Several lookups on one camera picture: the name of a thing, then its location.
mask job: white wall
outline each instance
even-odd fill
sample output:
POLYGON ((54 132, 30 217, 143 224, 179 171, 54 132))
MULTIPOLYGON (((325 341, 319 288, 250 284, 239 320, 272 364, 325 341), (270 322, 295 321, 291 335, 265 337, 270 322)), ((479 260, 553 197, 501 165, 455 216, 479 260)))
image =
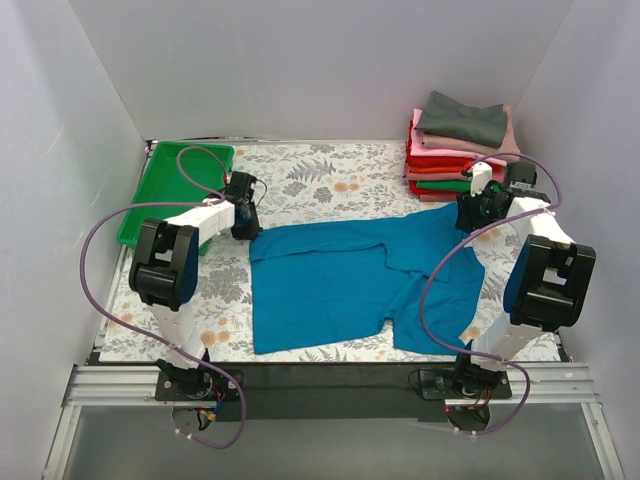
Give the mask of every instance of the white wall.
POLYGON ((571 1, 70 3, 147 139, 400 139, 434 88, 516 103, 571 1))
MULTIPOLYGON (((131 198, 144 143, 66 0, 0 2, 0 65, 0 478, 36 479, 98 325, 80 244, 131 198)), ((103 299, 116 228, 91 252, 103 299)))
POLYGON ((563 332, 586 360, 627 478, 640 478, 640 4, 576 0, 518 106, 528 151, 558 175, 559 219, 598 259, 563 332))

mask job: green plastic bin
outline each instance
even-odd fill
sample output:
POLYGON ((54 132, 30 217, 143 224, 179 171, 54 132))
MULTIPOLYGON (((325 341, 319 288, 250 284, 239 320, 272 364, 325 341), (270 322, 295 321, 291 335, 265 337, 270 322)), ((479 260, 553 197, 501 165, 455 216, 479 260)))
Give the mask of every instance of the green plastic bin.
MULTIPOLYGON (((156 145, 147 170, 140 181, 138 190, 131 203, 144 202, 200 202, 207 192, 200 190, 178 171, 176 156, 185 147, 197 145, 215 153, 224 163, 227 172, 233 163, 233 147, 223 145, 207 145, 183 142, 160 142, 156 145)), ((213 189, 224 186, 222 168, 210 155, 190 150, 182 155, 182 166, 187 174, 196 182, 213 189)), ((188 208, 181 207, 147 207, 129 210, 120 225, 118 242, 134 248, 138 243, 138 235, 142 222, 147 218, 167 218, 179 215, 188 208)), ((200 255, 207 251, 208 243, 200 247, 200 255)))

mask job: gray wall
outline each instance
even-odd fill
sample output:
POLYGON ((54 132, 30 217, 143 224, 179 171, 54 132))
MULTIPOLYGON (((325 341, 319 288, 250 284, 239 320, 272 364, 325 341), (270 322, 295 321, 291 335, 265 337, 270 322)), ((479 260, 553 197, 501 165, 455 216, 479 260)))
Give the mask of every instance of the gray wall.
POLYGON ((404 138, 518 102, 572 0, 70 0, 143 137, 404 138))
MULTIPOLYGON (((144 144, 66 0, 0 2, 0 478, 36 479, 99 316, 80 243, 125 204, 144 144)), ((91 252, 104 299, 116 224, 91 252)))
POLYGON ((516 111, 522 143, 562 184, 563 228, 598 254, 563 338, 589 363, 630 479, 640 478, 638 18, 638 2, 576 0, 516 111))

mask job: dark green cloth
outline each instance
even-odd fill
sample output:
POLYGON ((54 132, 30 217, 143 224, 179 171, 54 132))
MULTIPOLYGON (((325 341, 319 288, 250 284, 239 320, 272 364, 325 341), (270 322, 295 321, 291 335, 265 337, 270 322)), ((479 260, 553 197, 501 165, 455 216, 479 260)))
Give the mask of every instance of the dark green cloth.
POLYGON ((507 114, 504 105, 467 107, 434 90, 415 129, 499 148, 507 133, 507 114))
POLYGON ((418 188, 429 190, 449 190, 451 192, 468 192, 471 189, 471 182, 466 180, 440 180, 433 182, 416 182, 418 188))

